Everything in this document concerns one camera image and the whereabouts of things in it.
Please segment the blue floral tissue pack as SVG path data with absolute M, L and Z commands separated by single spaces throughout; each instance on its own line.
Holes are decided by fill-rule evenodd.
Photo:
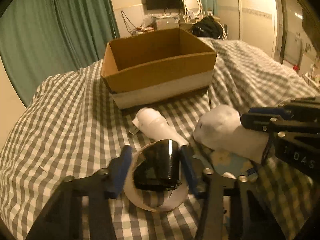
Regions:
M 228 151 L 212 151 L 206 159 L 203 155 L 194 154 L 193 161 L 196 162 L 195 171 L 201 170 L 201 164 L 204 168 L 213 168 L 219 175 L 227 178 L 236 179 L 239 176 L 246 176 L 250 182 L 255 182 L 258 178 L 256 169 L 251 161 L 235 153 Z

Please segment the black clothes on chair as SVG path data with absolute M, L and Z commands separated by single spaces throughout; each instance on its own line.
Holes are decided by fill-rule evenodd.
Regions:
M 197 37 L 210 37 L 216 40 L 223 39 L 223 27 L 212 16 L 203 18 L 193 24 L 190 32 Z

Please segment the grey checkered bed cover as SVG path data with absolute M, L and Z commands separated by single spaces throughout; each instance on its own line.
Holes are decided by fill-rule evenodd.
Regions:
M 240 113 L 315 96 L 294 70 L 261 49 L 237 40 L 200 38 L 217 52 L 207 92 L 165 103 L 159 112 L 191 139 L 201 115 L 220 104 Z M 135 114 L 122 115 L 100 78 L 103 60 L 48 77 L 10 131 L 1 151 L 1 219 L 15 239 L 25 239 L 51 193 L 67 175 L 86 177 L 106 167 L 124 145 L 151 142 L 129 135 Z M 257 186 L 286 239 L 302 228 L 317 201 L 316 183 L 276 158 L 258 172 Z M 189 195 L 170 213 L 136 208 L 124 196 L 110 201 L 118 239 L 193 239 L 201 201 Z

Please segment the white plush toy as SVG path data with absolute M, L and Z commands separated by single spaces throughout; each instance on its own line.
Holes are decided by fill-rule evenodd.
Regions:
M 258 164 L 268 142 L 268 134 L 244 128 L 239 112 L 229 105 L 218 105 L 201 116 L 193 137 L 207 148 L 226 150 Z

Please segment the white bottle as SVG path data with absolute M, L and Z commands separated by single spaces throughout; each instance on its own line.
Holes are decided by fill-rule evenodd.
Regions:
M 189 145 L 189 142 L 178 134 L 176 129 L 169 126 L 166 118 L 153 108 L 140 109 L 132 123 L 144 135 L 155 141 L 171 139 L 177 142 L 180 147 Z

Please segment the large green curtain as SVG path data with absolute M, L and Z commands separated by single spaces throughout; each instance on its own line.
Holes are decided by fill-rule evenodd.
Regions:
M 1 59 L 28 105 L 46 78 L 102 59 L 118 36 L 111 0 L 13 0 L 1 16 Z

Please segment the black tape roll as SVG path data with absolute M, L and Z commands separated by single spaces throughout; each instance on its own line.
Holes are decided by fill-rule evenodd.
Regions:
M 136 188 L 145 191 L 171 191 L 180 186 L 179 144 L 171 139 L 155 142 L 142 150 L 143 160 L 134 168 Z

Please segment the cardboard box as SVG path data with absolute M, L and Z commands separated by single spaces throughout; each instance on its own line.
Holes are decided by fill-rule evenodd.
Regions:
M 193 34 L 164 29 L 108 42 L 101 78 L 119 109 L 208 87 L 217 53 Z

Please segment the silver mini fridge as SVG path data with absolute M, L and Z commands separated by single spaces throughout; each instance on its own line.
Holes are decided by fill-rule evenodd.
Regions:
M 156 29 L 165 30 L 165 29 L 174 29 L 179 27 L 178 18 L 157 18 L 156 19 Z

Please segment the oval white vanity mirror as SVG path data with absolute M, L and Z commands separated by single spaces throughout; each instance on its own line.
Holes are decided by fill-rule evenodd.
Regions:
M 200 0 L 184 0 L 184 4 L 187 12 L 192 11 L 194 16 L 199 16 L 201 12 Z

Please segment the red fire extinguisher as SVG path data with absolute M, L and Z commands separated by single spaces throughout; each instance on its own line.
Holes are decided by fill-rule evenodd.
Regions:
M 299 66 L 295 64 L 295 65 L 293 66 L 293 69 L 294 69 L 296 72 L 298 72 L 298 71 L 299 71 Z

